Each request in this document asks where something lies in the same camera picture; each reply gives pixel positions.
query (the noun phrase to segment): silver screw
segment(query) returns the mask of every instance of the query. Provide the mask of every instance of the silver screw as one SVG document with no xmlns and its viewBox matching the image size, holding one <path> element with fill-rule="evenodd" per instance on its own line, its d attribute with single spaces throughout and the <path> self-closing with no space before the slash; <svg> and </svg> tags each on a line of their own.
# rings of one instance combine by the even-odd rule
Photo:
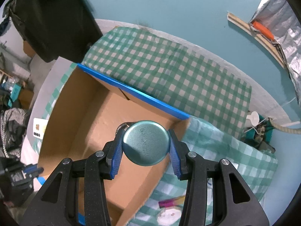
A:
<svg viewBox="0 0 301 226">
<path fill-rule="evenodd" d="M 194 158 L 197 156 L 197 154 L 196 154 L 196 152 L 190 151 L 190 152 L 188 152 L 188 156 Z"/>
<path fill-rule="evenodd" d="M 68 164 L 70 161 L 71 161 L 70 158 L 65 158 L 65 159 L 62 160 L 62 163 L 63 163 L 64 165 L 66 165 L 66 164 Z"/>
<path fill-rule="evenodd" d="M 97 157 L 102 157 L 103 155 L 104 155 L 104 152 L 101 150 L 101 151 L 97 151 L 96 153 L 95 153 L 95 155 L 97 156 Z"/>
<path fill-rule="evenodd" d="M 222 164 L 224 164 L 224 165 L 229 165 L 229 164 L 230 164 L 230 161 L 227 160 L 227 159 L 222 159 Z"/>
</svg>

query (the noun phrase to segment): open cardboard box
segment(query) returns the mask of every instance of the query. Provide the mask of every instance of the open cardboard box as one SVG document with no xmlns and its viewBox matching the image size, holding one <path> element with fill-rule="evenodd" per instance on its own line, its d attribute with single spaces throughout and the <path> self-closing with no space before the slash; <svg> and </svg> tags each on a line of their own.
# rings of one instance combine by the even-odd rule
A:
<svg viewBox="0 0 301 226">
<path fill-rule="evenodd" d="M 166 130 L 173 128 L 182 139 L 189 115 L 85 66 L 78 65 L 67 80 L 53 108 L 45 131 L 38 166 L 49 175 L 66 157 L 87 158 L 102 150 L 124 122 L 152 120 Z M 143 167 L 122 156 L 119 172 L 105 180 L 112 225 L 125 225 L 154 190 L 166 166 Z M 79 212 L 84 214 L 83 183 L 79 189 Z"/>
</svg>

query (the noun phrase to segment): aluminum foil sheet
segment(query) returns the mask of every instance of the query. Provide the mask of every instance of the aluminum foil sheet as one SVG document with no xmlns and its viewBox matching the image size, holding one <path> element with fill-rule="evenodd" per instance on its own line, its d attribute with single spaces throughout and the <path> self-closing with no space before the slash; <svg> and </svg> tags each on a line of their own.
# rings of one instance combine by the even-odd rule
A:
<svg viewBox="0 0 301 226">
<path fill-rule="evenodd" d="M 296 15 L 286 0 L 262 0 L 253 20 L 267 27 L 281 45 L 301 107 L 301 25 Z"/>
</svg>

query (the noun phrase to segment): orange handle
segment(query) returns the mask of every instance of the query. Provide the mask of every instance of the orange handle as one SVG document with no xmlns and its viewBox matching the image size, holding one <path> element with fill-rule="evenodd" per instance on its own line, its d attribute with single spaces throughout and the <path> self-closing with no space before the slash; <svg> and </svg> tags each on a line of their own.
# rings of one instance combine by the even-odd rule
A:
<svg viewBox="0 0 301 226">
<path fill-rule="evenodd" d="M 270 40 L 274 40 L 274 35 L 272 32 L 266 28 L 264 25 L 260 24 L 257 21 L 253 21 L 252 25 L 254 26 L 255 29 L 259 30 L 261 34 L 263 34 L 266 38 Z"/>
</svg>

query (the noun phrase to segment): green metallic lid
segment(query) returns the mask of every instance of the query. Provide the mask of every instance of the green metallic lid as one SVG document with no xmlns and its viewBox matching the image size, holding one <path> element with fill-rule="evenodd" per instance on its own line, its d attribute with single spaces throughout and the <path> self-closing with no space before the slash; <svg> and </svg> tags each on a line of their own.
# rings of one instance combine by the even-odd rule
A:
<svg viewBox="0 0 301 226">
<path fill-rule="evenodd" d="M 133 163 L 152 166 L 162 161 L 170 149 L 167 131 L 154 121 L 138 121 L 123 137 L 123 152 Z"/>
</svg>

